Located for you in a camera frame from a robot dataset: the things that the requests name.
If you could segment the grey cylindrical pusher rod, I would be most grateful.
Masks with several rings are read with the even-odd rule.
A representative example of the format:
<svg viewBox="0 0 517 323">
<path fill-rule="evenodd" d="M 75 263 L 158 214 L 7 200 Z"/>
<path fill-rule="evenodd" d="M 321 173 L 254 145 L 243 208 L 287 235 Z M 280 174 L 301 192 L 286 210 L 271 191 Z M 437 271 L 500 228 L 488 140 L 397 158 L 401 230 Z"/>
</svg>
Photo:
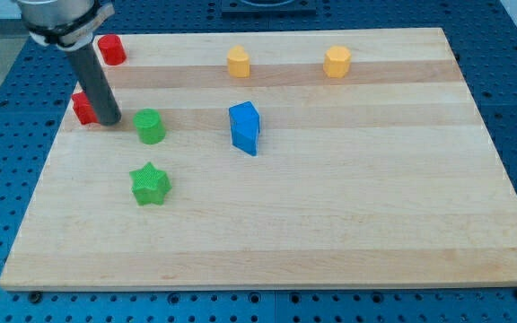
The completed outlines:
<svg viewBox="0 0 517 323">
<path fill-rule="evenodd" d="M 121 111 L 92 44 L 71 48 L 66 56 L 98 122 L 103 126 L 116 125 L 121 120 Z"/>
</svg>

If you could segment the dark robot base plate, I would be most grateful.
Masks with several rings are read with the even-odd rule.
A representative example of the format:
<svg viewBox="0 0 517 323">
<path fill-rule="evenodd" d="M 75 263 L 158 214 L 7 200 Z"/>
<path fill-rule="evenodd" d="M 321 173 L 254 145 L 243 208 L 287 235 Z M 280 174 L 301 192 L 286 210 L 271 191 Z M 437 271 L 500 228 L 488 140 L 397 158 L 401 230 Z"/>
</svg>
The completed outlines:
<svg viewBox="0 0 517 323">
<path fill-rule="evenodd" d="M 223 16 L 239 14 L 316 13 L 317 0 L 221 0 Z"/>
</svg>

